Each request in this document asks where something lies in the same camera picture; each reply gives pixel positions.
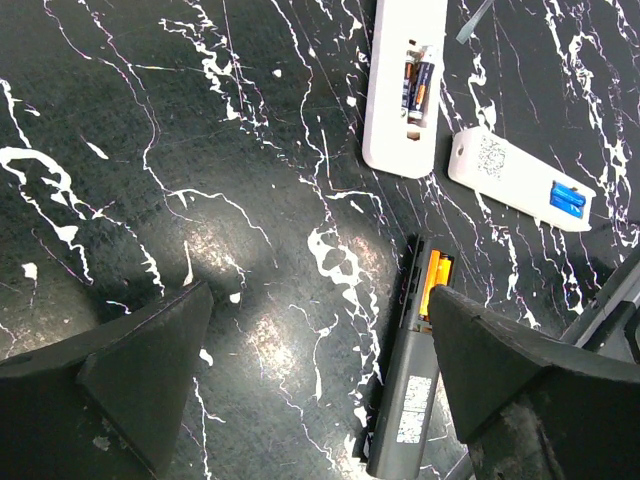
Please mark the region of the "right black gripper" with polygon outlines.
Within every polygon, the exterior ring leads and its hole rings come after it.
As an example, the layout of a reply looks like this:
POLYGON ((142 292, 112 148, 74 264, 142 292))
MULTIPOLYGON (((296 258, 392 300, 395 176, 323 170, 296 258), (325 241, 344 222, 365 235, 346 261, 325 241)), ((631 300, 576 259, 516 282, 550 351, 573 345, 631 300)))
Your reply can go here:
POLYGON ((565 363, 639 362, 639 260, 618 267, 562 335, 565 363))

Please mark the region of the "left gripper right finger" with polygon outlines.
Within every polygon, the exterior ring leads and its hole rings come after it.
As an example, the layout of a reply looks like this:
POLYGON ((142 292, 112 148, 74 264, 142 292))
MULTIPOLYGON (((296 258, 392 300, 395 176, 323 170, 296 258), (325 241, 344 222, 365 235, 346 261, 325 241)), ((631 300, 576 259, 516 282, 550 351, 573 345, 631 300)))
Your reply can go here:
POLYGON ((478 479, 636 479, 639 367, 444 286, 429 306, 458 440, 478 479))

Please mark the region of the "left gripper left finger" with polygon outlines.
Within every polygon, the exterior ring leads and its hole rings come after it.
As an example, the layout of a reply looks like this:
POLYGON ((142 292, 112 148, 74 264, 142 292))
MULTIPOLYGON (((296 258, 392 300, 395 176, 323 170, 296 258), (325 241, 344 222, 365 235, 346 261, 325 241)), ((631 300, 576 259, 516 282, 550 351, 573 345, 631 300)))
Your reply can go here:
POLYGON ((197 282, 2 361, 2 478, 162 478, 212 306, 197 282))

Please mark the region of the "dark battery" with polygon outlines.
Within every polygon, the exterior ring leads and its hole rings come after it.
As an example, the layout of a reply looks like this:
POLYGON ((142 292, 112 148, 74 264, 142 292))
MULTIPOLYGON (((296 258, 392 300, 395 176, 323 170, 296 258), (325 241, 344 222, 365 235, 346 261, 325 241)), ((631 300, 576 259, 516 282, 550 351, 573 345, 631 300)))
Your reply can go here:
POLYGON ((414 79, 416 55, 417 55, 417 51, 415 49, 408 49, 405 54, 402 98, 401 98, 401 115, 402 116, 406 116, 408 114, 412 82, 414 79))
POLYGON ((425 47, 416 64, 415 82, 411 90, 408 107, 408 118, 413 122, 423 119, 437 57, 438 49, 433 45, 429 45, 425 47))

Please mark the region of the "white remote dark batteries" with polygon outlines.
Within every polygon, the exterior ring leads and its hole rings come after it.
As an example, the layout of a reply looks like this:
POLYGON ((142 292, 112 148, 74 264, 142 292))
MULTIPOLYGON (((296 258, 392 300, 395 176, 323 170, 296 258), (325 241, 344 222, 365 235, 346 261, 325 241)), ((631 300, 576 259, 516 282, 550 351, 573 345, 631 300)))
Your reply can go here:
POLYGON ((446 1, 378 1, 362 155, 376 170, 418 179, 435 162, 446 1))

